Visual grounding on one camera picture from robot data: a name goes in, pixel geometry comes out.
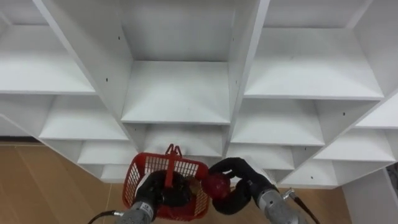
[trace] red apple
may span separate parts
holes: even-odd
[[[231,180],[223,173],[211,174],[201,181],[201,187],[212,199],[222,199],[231,192]]]

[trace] black cable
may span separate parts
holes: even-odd
[[[96,215],[94,218],[92,218],[87,224],[92,224],[95,220],[104,217],[104,216],[113,216],[116,211],[106,211],[106,212],[101,212],[100,214]]]
[[[304,204],[304,202],[299,198],[293,198],[294,202],[299,205],[310,217],[315,221],[316,224],[320,224],[319,220],[315,217],[315,215],[311,212],[311,210]]]

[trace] plastic basket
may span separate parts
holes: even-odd
[[[194,177],[203,180],[208,173],[207,166],[202,162],[183,159],[180,148],[171,144],[165,155],[140,153],[131,162],[126,174],[123,187],[123,203],[130,208],[134,203],[134,196],[140,180],[147,174],[157,170],[167,170],[166,186],[172,186],[173,170],[184,177]],[[171,208],[161,205],[157,211],[158,218],[169,220],[190,221],[203,217],[209,205],[209,198],[203,190],[192,195],[191,201],[184,207]]]

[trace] wooden floor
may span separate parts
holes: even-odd
[[[123,209],[121,192],[121,184],[104,184],[44,146],[0,144],[1,224],[86,224],[99,212]],[[297,190],[297,195],[322,224],[351,223],[340,188]],[[113,221],[111,217],[95,223]],[[155,223],[174,222],[158,219]],[[221,215],[211,208],[203,219],[192,223],[269,222],[251,203],[232,216]]]

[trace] shelf panel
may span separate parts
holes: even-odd
[[[136,155],[129,141],[85,141],[77,163],[129,165]]]
[[[264,28],[244,97],[380,100],[383,94],[351,30]]]
[[[332,161],[308,161],[284,179],[283,186],[334,188],[338,186]]]
[[[314,159],[342,161],[396,161],[382,130],[352,129]]]
[[[323,146],[311,100],[243,100],[232,141],[235,143]]]
[[[395,94],[380,107],[372,111],[356,124],[356,127],[398,129],[398,94]]]
[[[223,62],[134,62],[122,121],[229,124]]]
[[[39,138],[128,140],[97,96],[57,96]]]
[[[127,165],[105,165],[101,180],[106,183],[123,183],[128,169]]]
[[[10,26],[0,39],[0,93],[94,95],[49,26]]]
[[[262,169],[294,170],[290,147],[264,146],[255,144],[231,144],[227,157],[249,156]]]
[[[171,143],[180,146],[184,156],[221,156],[221,127],[183,124],[150,124],[147,127],[145,152],[164,154]]]

